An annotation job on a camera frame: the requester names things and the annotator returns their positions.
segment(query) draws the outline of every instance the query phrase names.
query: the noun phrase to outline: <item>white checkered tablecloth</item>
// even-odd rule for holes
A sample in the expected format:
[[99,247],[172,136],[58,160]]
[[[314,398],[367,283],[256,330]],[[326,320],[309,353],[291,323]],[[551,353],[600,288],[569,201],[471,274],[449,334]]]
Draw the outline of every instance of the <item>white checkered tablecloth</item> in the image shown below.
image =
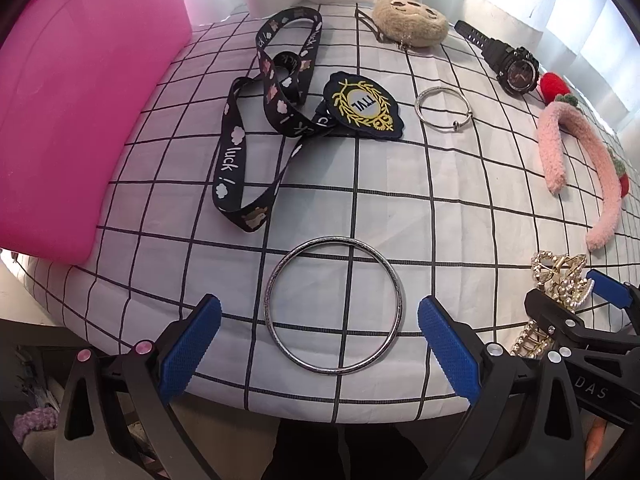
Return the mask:
[[[453,394],[418,329],[421,298],[435,294],[451,316],[484,341],[510,347],[527,321],[529,261],[540,249],[585,253],[585,232],[602,209],[597,175],[577,141],[563,136],[568,186],[552,196],[535,136],[544,105],[537,92],[507,96],[475,47],[455,31],[442,46],[399,51],[379,44],[354,19],[354,6],[319,7],[321,46],[308,100],[313,115],[331,73],[378,81],[400,103],[398,141],[354,139],[344,130],[305,150],[284,178],[270,222],[247,234],[213,206],[212,156],[228,88],[257,73],[255,33],[263,20],[236,12],[199,27],[172,63],[127,141],[108,187],[94,251],[83,266],[20,256],[16,273],[59,321],[110,353],[155,339],[206,293],[223,306],[222,326],[189,391],[291,418],[386,422],[466,409]],[[310,23],[281,30],[268,47],[298,51]],[[456,134],[421,124],[415,97],[436,85],[460,89],[474,120]],[[262,110],[262,86],[239,101],[248,135],[245,200],[271,183],[293,142],[275,133]],[[428,98],[430,121],[451,124],[463,104]],[[595,131],[624,158],[583,104]],[[638,174],[606,248],[588,267],[639,283]],[[331,377],[290,362],[273,344],[262,292],[275,264],[299,243],[324,235],[359,238],[394,265],[406,310],[390,351],[354,374]],[[356,251],[325,247],[283,272],[273,317],[284,343],[324,367],[371,354],[391,326],[395,301],[382,266]],[[619,330],[628,321],[594,296],[580,314],[589,327]]]

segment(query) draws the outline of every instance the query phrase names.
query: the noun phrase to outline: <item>silver bangle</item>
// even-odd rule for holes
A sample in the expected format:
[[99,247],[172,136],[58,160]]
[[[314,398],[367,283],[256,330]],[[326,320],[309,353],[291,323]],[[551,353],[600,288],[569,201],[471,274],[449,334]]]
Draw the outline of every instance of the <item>silver bangle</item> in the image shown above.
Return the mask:
[[[422,115],[422,112],[420,111],[420,106],[422,105],[422,102],[425,100],[425,98],[437,92],[444,92],[446,94],[455,95],[456,97],[459,97],[464,101],[466,105],[466,115],[465,115],[464,121],[462,122],[453,121],[453,125],[451,126],[440,126],[439,124],[430,123],[427,119],[424,118],[424,116]],[[471,118],[474,116],[473,110],[471,109],[471,104],[469,104],[469,101],[466,100],[466,97],[464,97],[457,90],[454,90],[453,88],[449,88],[447,86],[432,86],[431,88],[427,88],[424,92],[421,92],[420,95],[418,95],[418,97],[416,98],[414,103],[414,108],[415,108],[415,113],[418,114],[418,117],[420,118],[420,120],[424,124],[428,124],[431,128],[435,128],[436,130],[447,130],[447,131],[453,130],[454,132],[456,132],[460,128],[462,128],[462,126],[467,124],[471,120]]]
[[[386,272],[391,278],[391,282],[394,284],[394,291],[396,293],[396,318],[394,319],[393,326],[391,327],[391,330],[389,334],[386,336],[386,339],[384,340],[382,345],[380,345],[380,347],[366,359],[363,359],[362,361],[359,361],[353,365],[342,366],[339,368],[321,368],[321,367],[309,364],[303,361],[302,359],[299,359],[295,355],[293,355],[289,351],[289,349],[286,346],[284,346],[284,344],[276,334],[275,328],[273,326],[273,320],[271,319],[271,293],[273,291],[273,284],[275,283],[276,278],[278,277],[280,271],[293,258],[298,256],[298,254],[300,254],[302,251],[307,250],[309,247],[325,245],[325,244],[348,245],[348,246],[359,248],[360,250],[366,253],[369,253],[378,261],[378,263],[380,263],[383,267],[385,267]],[[274,343],[276,343],[276,346],[282,351],[282,353],[286,355],[289,359],[291,359],[293,362],[295,362],[295,364],[302,366],[307,370],[311,370],[312,372],[317,372],[319,374],[326,374],[326,375],[349,374],[351,372],[355,372],[357,370],[360,370],[361,368],[364,368],[365,366],[370,365],[373,361],[375,361],[382,354],[384,354],[386,350],[389,348],[389,346],[391,345],[391,343],[393,342],[394,338],[396,337],[396,333],[398,332],[400,321],[402,319],[402,288],[400,285],[400,278],[398,277],[398,274],[396,273],[394,268],[386,260],[386,258],[382,254],[380,254],[377,250],[375,250],[373,247],[367,245],[364,242],[356,240],[355,238],[346,238],[343,236],[324,236],[324,237],[315,238],[313,240],[309,240],[304,242],[303,244],[300,244],[298,247],[294,248],[289,253],[287,253],[283,259],[280,260],[280,262],[273,269],[273,272],[269,277],[269,281],[267,282],[267,287],[266,287],[266,290],[264,291],[263,307],[264,307],[264,321],[265,321],[265,324],[267,325],[267,329],[269,330],[269,333],[271,334],[271,337],[273,337]]]

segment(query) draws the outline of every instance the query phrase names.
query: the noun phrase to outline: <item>black pants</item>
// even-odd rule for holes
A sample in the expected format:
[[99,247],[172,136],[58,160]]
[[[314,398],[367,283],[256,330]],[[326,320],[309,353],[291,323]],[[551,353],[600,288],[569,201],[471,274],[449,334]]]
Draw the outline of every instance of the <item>black pants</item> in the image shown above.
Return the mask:
[[[391,424],[347,424],[351,480],[418,480],[420,452]],[[283,418],[262,480],[344,480],[338,431],[331,424]]]

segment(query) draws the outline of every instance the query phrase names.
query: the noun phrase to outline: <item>watch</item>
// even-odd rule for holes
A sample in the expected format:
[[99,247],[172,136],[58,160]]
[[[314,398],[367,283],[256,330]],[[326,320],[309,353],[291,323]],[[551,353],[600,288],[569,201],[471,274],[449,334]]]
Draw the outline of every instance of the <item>watch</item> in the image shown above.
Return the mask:
[[540,63],[523,46],[513,48],[500,40],[494,40],[473,28],[467,22],[458,20],[456,31],[477,46],[502,89],[511,96],[531,92],[538,83]]

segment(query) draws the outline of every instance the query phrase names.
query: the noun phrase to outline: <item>purple fuzzy scrunchie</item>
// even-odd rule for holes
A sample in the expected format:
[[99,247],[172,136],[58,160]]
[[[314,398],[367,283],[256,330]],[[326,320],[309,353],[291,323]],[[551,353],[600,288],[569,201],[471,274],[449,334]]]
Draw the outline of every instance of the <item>purple fuzzy scrunchie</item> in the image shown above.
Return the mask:
[[14,437],[22,445],[31,431],[55,430],[58,427],[58,412],[53,408],[36,408],[14,419]]

